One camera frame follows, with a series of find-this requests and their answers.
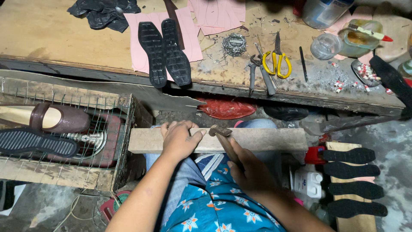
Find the jeans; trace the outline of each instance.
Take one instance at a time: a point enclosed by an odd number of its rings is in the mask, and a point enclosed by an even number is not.
[[[240,123],[237,128],[277,128],[275,123],[269,119],[253,119]],[[281,183],[281,156],[276,152],[255,152],[258,159],[265,163],[269,171],[274,175],[276,181]],[[146,158],[146,169],[149,170],[160,154],[143,154]],[[160,226],[164,225],[179,203],[180,197],[186,185],[205,187],[204,179],[199,168],[191,158],[182,160],[175,169],[170,180],[169,187],[164,196],[160,213],[157,218],[155,231],[159,231]]]

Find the hammer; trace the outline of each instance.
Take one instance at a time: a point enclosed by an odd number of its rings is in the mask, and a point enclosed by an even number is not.
[[[241,171],[244,171],[245,168],[243,167],[243,164],[239,160],[239,157],[234,152],[232,145],[230,144],[229,140],[226,137],[226,136],[229,136],[230,133],[232,133],[232,130],[218,126],[218,125],[213,125],[212,127],[210,127],[210,130],[209,130],[210,136],[213,137],[216,135],[216,137],[218,138],[220,144],[222,145],[229,159],[232,160],[240,168]]]

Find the wooden hammer handle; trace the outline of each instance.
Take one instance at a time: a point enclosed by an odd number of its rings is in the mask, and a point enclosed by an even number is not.
[[[231,161],[233,161],[243,172],[245,171],[245,168],[243,167],[242,162],[239,160],[239,157],[237,154],[234,152],[232,145],[230,144],[229,140],[227,139],[226,136],[221,135],[219,133],[216,133],[216,137],[218,137],[218,140],[220,144],[222,145],[223,149],[225,150],[227,156]]]

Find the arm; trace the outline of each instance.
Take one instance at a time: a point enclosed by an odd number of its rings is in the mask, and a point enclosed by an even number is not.
[[[153,231],[177,164],[193,152],[206,133],[206,130],[200,130],[190,136],[190,128],[198,128],[198,125],[191,121],[174,121],[170,125],[162,125],[162,154],[115,213],[106,232]]]
[[[268,208],[287,231],[333,232],[329,226],[287,196],[276,185],[265,164],[251,151],[243,149],[234,139],[230,143],[245,167],[243,173],[235,163],[229,161],[227,164],[233,179],[248,196]]]

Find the knee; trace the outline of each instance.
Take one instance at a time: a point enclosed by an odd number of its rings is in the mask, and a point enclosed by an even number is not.
[[[276,124],[270,119],[258,118],[239,124],[240,128],[277,128]]]

